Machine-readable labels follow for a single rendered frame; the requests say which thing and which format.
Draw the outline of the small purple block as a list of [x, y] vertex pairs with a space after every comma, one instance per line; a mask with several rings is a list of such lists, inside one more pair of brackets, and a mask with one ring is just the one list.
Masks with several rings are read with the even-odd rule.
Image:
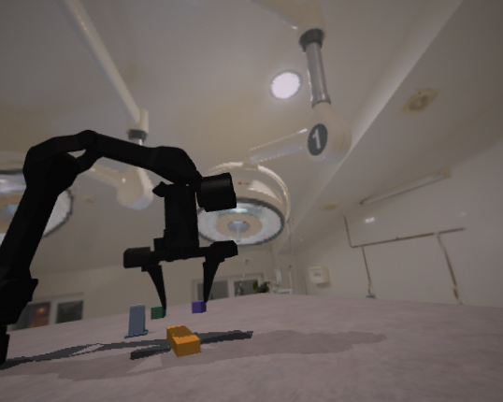
[[203, 313], [207, 311], [207, 303], [204, 301], [196, 301], [192, 303], [193, 313]]

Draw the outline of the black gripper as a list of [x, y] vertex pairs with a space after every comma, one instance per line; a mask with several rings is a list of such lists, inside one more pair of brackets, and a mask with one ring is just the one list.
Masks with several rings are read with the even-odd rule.
[[161, 265], [158, 265], [159, 261], [205, 257], [203, 296], [204, 303], [208, 303], [219, 264], [225, 261], [224, 258], [238, 255], [236, 242], [215, 241], [209, 247], [199, 247], [198, 219], [194, 212], [174, 212], [165, 215], [165, 236], [166, 250], [163, 251], [151, 251], [150, 247], [127, 248], [123, 253], [124, 268], [141, 267], [141, 272], [148, 272], [162, 307], [166, 309], [163, 273]]

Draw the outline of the orange bar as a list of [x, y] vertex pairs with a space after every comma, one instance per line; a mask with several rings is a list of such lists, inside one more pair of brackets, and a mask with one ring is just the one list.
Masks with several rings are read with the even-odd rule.
[[200, 340], [184, 324], [167, 327], [166, 337], [177, 357], [200, 352]]

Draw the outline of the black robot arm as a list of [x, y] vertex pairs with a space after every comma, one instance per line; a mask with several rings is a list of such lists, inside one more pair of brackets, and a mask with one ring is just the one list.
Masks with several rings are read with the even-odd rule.
[[[82, 150], [86, 151], [77, 158], [69, 154]], [[31, 147], [22, 169], [26, 189], [0, 246], [0, 365], [7, 358], [7, 326], [17, 323], [27, 303], [33, 301], [38, 279], [32, 279], [29, 268], [57, 197], [102, 156], [175, 183], [161, 181], [151, 190], [165, 198], [165, 215], [197, 214], [196, 199], [205, 212], [237, 208], [231, 174], [202, 177], [180, 148], [148, 148], [92, 130], [53, 137]]]

